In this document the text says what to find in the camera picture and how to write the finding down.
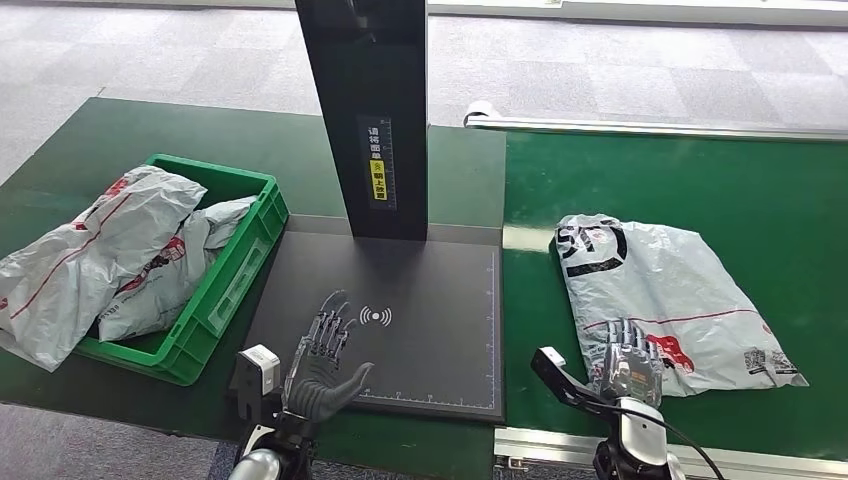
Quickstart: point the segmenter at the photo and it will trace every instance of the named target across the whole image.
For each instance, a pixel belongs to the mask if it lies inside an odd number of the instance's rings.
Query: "robotic hand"
[[[352,402],[374,364],[364,363],[346,381],[339,356],[358,325],[345,321],[347,294],[331,294],[301,338],[282,387],[279,358],[262,345],[241,352],[237,362],[239,413],[255,423],[230,480],[311,478],[319,423]]]
[[[553,347],[538,349],[531,367],[561,402],[610,425],[609,437],[595,452],[599,479],[685,480],[677,457],[668,452],[657,411],[663,364],[656,345],[628,320],[610,322],[608,328],[599,394],[562,369],[565,359]]]
[[[347,307],[347,294],[341,290],[334,292],[315,316],[309,334],[301,338],[286,376],[284,411],[320,423],[335,415],[362,391],[373,363],[360,365],[345,382],[338,378],[339,354],[351,330],[359,325],[355,319],[345,321],[342,318]]]

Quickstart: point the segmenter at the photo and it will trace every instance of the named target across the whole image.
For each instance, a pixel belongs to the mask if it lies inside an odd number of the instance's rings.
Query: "green plastic crate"
[[[106,363],[177,385],[191,385],[200,376],[218,340],[283,232],[288,210],[277,180],[261,173],[209,163],[154,155],[147,160],[208,189],[198,209],[218,202],[256,195],[224,251],[168,332],[119,342],[85,337],[76,352]]]

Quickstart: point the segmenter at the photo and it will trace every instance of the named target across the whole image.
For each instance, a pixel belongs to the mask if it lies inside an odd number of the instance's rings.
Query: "crate handle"
[[[227,287],[227,291],[218,300],[218,304],[209,313],[208,323],[211,330],[217,335],[221,333],[229,323],[235,309],[241,302],[242,297],[253,283],[251,280],[256,276],[256,273],[262,267],[262,259],[265,257],[265,252],[268,247],[260,239],[253,242],[250,252],[236,272],[234,281]]]

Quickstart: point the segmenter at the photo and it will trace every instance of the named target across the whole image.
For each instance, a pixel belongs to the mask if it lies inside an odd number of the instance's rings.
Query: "barcode label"
[[[766,371],[766,352],[754,348],[745,352],[745,368],[750,375]]]

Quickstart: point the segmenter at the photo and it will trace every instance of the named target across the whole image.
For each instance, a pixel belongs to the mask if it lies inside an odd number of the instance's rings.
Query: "plastic mailing bag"
[[[659,347],[665,395],[808,385],[699,234],[606,215],[568,215],[555,242],[596,389],[607,325],[622,319]]]

